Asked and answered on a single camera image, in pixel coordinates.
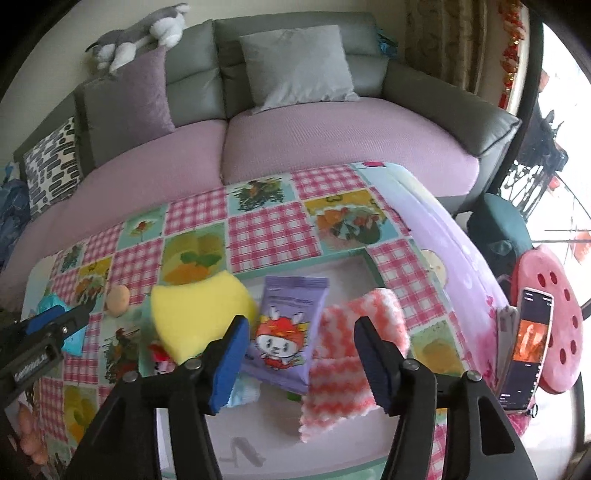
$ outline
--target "screw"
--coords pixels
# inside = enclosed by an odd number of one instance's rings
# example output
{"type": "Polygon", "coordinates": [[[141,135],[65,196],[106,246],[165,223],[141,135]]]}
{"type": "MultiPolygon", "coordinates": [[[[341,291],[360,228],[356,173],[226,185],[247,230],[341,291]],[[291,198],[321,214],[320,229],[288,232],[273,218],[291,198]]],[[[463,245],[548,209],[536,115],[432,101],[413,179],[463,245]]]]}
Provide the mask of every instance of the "screw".
{"type": "Polygon", "coordinates": [[[468,377],[468,380],[472,382],[479,382],[482,380],[482,374],[478,370],[468,370],[466,376],[468,377]]]}
{"type": "Polygon", "coordinates": [[[420,366],[421,364],[413,358],[409,358],[402,362],[402,368],[404,368],[405,370],[410,370],[411,372],[418,370],[420,366]]]}
{"type": "Polygon", "coordinates": [[[185,362],[187,370],[199,370],[201,368],[201,360],[199,358],[190,358],[185,362]]]}
{"type": "Polygon", "coordinates": [[[125,372],[123,375],[123,381],[127,383],[133,383],[138,379],[138,373],[136,371],[125,372]]]}

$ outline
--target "stuffed animal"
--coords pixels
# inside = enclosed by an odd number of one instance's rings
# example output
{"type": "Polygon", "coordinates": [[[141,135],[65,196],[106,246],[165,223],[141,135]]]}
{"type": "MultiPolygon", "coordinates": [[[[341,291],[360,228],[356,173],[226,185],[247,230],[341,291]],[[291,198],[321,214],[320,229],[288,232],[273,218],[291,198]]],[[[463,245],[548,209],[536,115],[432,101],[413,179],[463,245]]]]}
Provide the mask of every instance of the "stuffed animal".
{"type": "Polygon", "coordinates": [[[184,14],[189,9],[188,4],[160,8],[126,30],[112,30],[100,36],[85,51],[92,50],[99,70],[109,68],[110,72],[114,72],[132,61],[137,49],[153,38],[159,46],[164,45],[169,50],[183,35],[184,14]]]}

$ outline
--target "window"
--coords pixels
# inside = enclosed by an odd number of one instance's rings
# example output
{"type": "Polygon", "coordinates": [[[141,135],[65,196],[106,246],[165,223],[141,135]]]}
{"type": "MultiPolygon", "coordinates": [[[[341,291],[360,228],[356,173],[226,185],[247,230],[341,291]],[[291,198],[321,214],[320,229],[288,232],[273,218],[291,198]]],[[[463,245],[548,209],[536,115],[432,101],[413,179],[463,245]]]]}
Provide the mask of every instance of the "window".
{"type": "MultiPolygon", "coordinates": [[[[591,83],[544,25],[537,103],[519,153],[501,187],[527,221],[534,246],[546,244],[564,265],[577,301],[591,300],[591,83]]],[[[582,380],[585,441],[591,441],[591,320],[585,322],[582,380]]]]}

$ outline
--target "blue packet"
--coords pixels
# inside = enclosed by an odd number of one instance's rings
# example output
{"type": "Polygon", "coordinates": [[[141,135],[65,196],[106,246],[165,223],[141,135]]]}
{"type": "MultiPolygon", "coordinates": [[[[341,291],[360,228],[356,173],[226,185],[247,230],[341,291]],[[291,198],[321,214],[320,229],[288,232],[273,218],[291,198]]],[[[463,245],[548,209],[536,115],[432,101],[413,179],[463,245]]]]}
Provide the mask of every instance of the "blue packet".
{"type": "MultiPolygon", "coordinates": [[[[40,300],[39,304],[37,305],[37,314],[43,313],[56,306],[61,307],[64,312],[71,310],[71,308],[66,305],[56,293],[51,293],[40,300]]],[[[83,327],[74,335],[68,337],[66,340],[64,340],[64,346],[61,348],[61,351],[67,352],[74,356],[82,356],[82,346],[84,345],[85,334],[86,327],[83,327]]]]}

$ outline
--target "red decoration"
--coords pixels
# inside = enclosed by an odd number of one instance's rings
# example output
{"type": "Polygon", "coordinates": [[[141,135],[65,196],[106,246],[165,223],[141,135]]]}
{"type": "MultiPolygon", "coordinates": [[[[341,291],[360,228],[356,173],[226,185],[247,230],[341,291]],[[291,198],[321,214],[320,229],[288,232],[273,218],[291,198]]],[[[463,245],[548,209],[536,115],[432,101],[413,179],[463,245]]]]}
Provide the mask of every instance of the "red decoration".
{"type": "Polygon", "coordinates": [[[505,70],[505,76],[503,77],[504,91],[499,99],[499,107],[507,109],[515,82],[515,74],[519,68],[519,42],[525,39],[526,32],[521,21],[520,0],[502,0],[499,2],[499,13],[503,17],[503,28],[511,36],[501,58],[501,66],[505,70]]]}

